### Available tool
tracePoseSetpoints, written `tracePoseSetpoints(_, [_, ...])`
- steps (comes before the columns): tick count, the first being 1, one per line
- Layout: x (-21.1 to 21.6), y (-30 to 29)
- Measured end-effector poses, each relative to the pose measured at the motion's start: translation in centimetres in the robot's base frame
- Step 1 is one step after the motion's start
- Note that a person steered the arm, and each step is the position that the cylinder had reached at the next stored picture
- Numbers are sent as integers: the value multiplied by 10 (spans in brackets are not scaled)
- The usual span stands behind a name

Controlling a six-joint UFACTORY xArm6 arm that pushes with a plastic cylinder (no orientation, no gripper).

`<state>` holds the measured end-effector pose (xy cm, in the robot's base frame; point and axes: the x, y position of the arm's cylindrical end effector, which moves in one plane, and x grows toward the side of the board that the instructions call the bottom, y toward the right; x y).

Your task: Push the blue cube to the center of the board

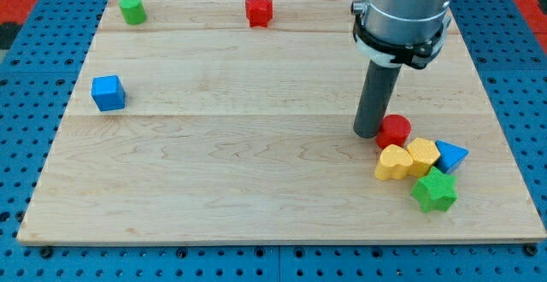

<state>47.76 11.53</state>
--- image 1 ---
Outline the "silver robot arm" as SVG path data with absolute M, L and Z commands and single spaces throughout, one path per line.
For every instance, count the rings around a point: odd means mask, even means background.
M 355 0 L 357 48 L 384 68 L 423 69 L 441 51 L 450 0 Z

